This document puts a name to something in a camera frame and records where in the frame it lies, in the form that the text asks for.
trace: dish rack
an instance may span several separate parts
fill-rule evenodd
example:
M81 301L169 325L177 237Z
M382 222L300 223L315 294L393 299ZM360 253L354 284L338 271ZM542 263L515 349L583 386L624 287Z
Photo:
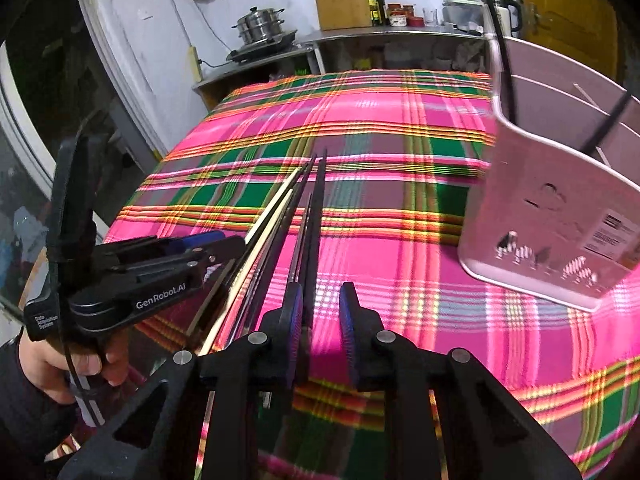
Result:
M518 126L504 113L498 44L488 37L495 137L468 193L458 246L475 278L580 310L640 262L640 102L596 158L578 152L625 92L546 48L506 38Z

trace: white wall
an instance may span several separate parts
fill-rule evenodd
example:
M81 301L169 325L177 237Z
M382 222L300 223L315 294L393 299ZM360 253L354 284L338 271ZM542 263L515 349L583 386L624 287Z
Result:
M386 0L436 7L441 0ZM186 61L189 42L198 49L201 59L213 65L225 62L226 48L207 27L210 25L231 48L242 41L232 25L251 7L285 7L281 17L284 27L296 28L298 37L318 30L315 0L175 0L178 13L186 26L188 39L180 27L171 0L111 0L113 14L119 20L130 51L142 70L145 84L155 103L147 113L162 124L162 137L167 149L177 144L206 114L200 98L191 90L193 80ZM203 65L205 75L210 69Z

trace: yellow door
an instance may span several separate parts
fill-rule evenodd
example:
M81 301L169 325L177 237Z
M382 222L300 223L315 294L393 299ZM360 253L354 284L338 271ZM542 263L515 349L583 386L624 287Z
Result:
M607 0L524 0L524 39L616 78L618 26Z

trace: chopstick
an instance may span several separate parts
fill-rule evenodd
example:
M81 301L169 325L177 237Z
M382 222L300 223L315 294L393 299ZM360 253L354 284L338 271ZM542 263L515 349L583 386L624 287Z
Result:
M278 221L278 224L280 224L280 222L282 221L284 211L285 210L283 209L282 214L280 215L280 220ZM255 271L251 277L251 281L249 282L249 285L246 288L246 292L244 293L244 298L242 298L242 303L240 304L240 308L238 309L236 318L234 319L234 324L231 327L228 337L226 338L225 348L229 346L236 339L236 336L238 336L238 333L242 328L242 322L244 321L244 315L249 305L249 301L254 296L255 288L260 282L260 278L262 277L262 271L264 269L264 264L267 260L267 257L269 256L269 248L273 247L273 239L275 238L277 232L278 232L277 229L274 229L271 231L271 234L269 236L269 239L267 240L267 243L262 248L260 259L258 260L258 263L255 267Z
M248 302L248 306L246 309L246 319L242 324L242 330L240 335L244 335L245 333L251 332L255 329L255 325L258 322L258 318L260 316L260 312L262 310L262 304L264 303L264 298L267 295L267 291L269 289L269 285L271 284L271 279L273 278L273 274L275 272L276 264L278 263L278 259L280 257L280 253L282 252L282 248L284 246L284 242L287 238L287 234L289 233L289 228L291 227L291 222L296 213L296 209L298 208L298 203L300 202L300 198L302 197L302 193L305 189L306 183L309 179L309 174L311 174L311 169L316 161L316 156L314 155L311 159L311 163L306 168L305 173L302 175L302 179L300 182L296 184L294 188L294 194L289 203L289 207L287 207L287 211L284 214L282 222L278 226L278 233L275 235L273 239L273 245L269 247L269 254L264 263L264 268L261 269L260 280L255 287L255 292L251 300Z
M254 248L254 245L260 239L260 235L262 234L264 228L268 224L268 221L269 221L270 217L272 216L272 213L274 212L275 208L277 208L277 206L279 205L279 203L280 203L282 197L284 196L284 194L289 189L291 189L293 187L293 185L297 182L298 178L300 177L300 174L303 171L305 171L307 165L308 165L308 162L306 164L303 164L302 166L300 166L296 170L291 172L291 174L280 185L280 187L276 191L276 193L273 196L273 198L269 201L267 206L264 208L263 212L260 214L258 219L255 221L254 225L249 229L247 234L244 236L244 242L246 244L246 249L245 249L243 257L242 258L238 258L237 261L228 262L225 265L225 267L220 271L220 275L218 276L218 278L214 282L213 286L211 287L209 293L207 294L207 297L204 299L204 301L200 305L197 313L195 314L195 316L191 320L191 323L190 323L190 325L189 325L189 327L187 329L187 332L186 332L187 343L185 345L185 348L191 349L191 348L194 347L194 345L196 344L196 340L197 340L197 338L199 336L199 334L196 333L196 330L198 329L199 326L206 325L206 324L208 324L210 322L210 319L206 319L205 313L207 311L209 311L209 307L210 306L219 305L221 303L221 301L220 301L221 298L220 298L219 292L221 290L224 291L224 290L227 290L229 288L229 286L231 285L232 280L235 278L235 276L238 274L239 270L244 265L244 262L245 262L246 258L252 252L252 249ZM213 301L214 297L217 294L218 294L218 298L216 298L216 299L218 301ZM215 311L215 309L212 309L209 312L210 316L214 315L214 311Z
M281 221L280 216L284 213L287 203L289 203L289 200L291 199L292 195L293 195L293 190L289 189L284 197L284 200L282 200L280 204L277 206L276 210L274 211L274 214L271 216L271 219L268 221L265 229L263 229L262 234L260 235L260 238L257 241L257 244L254 245L254 248L251 250L251 253L249 254L248 258L245 260L244 265L239 270L238 275L233 280L233 283L229 290L229 294L226 297L225 304L223 305L222 311L220 312L220 315L218 316L215 323L211 327L211 330L209 331L209 334L207 335L207 338L205 339L202 345L202 348L200 348L200 351L198 352L199 356L208 354L209 351L211 350L211 347L213 346L213 342L218 336L218 332L220 331L220 328L222 328L226 315L229 313L231 306L234 304L236 297L240 293L240 289L244 284L244 280L249 275L251 267L253 266L254 262L258 258L258 255L260 254L260 250L262 249L267 239L270 237L271 232L274 231L277 224L280 223Z
M316 306L316 285L318 282L318 257L320 253L320 235L322 227L322 204L324 202L324 184L326 179L327 150L324 150L318 164L314 190L309 199L307 226L302 243L298 283L302 286L302 331L296 365L296 384L308 381L310 367L310 348Z
M291 258L291 264L289 266L289 275L287 277L287 283L296 282L300 273L300 262L302 257L302 250L305 242L306 227L309 219L309 209L311 208L311 199L313 194L309 194L309 198L306 201L305 211L302 213L302 221L300 222L300 230L298 231L298 238L296 239L296 246L293 249L293 257Z

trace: metal screw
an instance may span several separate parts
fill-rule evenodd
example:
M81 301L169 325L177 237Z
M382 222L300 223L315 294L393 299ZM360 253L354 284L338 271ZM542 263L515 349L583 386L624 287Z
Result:
M451 352L451 357L453 357L454 361L458 361L459 363L468 363L469 359L471 359L471 354L464 348L456 348Z
M392 343L396 340L396 334L391 332L391 330L381 330L376 334L376 338L381 343Z
M176 352L174 354L174 363L176 363L177 365L185 365L189 361L191 361L192 357L193 354L188 350L180 350L179 352Z
M267 335L264 332L251 332L247 339L252 345L261 345L267 341Z

